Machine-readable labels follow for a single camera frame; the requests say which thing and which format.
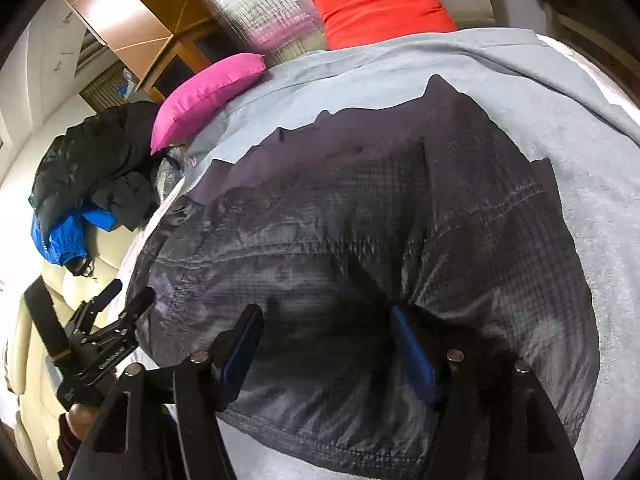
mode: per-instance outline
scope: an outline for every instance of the black puffer jacket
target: black puffer jacket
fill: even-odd
[[[151,102],[107,108],[53,140],[31,189],[31,205],[44,240],[85,197],[112,187],[115,180],[148,162],[157,113],[158,105]],[[152,194],[150,182],[148,189]]]

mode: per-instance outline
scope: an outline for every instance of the black strap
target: black strap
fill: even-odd
[[[65,264],[66,270],[74,276],[90,277],[94,273],[93,261],[89,258],[74,258]]]
[[[165,155],[164,160],[166,160],[175,171],[184,171],[182,164],[175,160],[171,155]]]
[[[24,301],[47,354],[58,364],[57,361],[71,354],[71,348],[65,330],[53,309],[53,301],[42,276],[24,292]]]

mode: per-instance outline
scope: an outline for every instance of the white wall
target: white wall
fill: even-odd
[[[85,30],[64,0],[47,0],[0,70],[0,182],[31,133],[117,60],[106,50],[76,74]]]
[[[69,98],[25,143],[0,185],[0,344],[4,347],[13,333],[20,296],[35,280],[42,258],[31,241],[33,209],[28,202],[31,186],[42,156],[51,141],[70,126],[93,115],[92,108],[79,95]],[[15,421],[15,397],[8,393],[0,376],[0,418],[9,425]]]
[[[540,0],[490,0],[500,27],[530,28],[547,35],[545,11]]]
[[[31,131],[31,111],[27,93],[27,44],[29,27],[0,69],[0,181]]]

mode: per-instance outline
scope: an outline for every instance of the light blue sheet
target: light blue sheet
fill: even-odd
[[[278,126],[417,98],[435,73],[475,99],[530,160],[554,165],[600,335],[600,376],[576,453],[587,480],[611,479],[640,439],[640,128],[533,32],[417,34],[279,65],[194,140],[190,155],[201,163],[185,190],[213,159],[236,162]]]

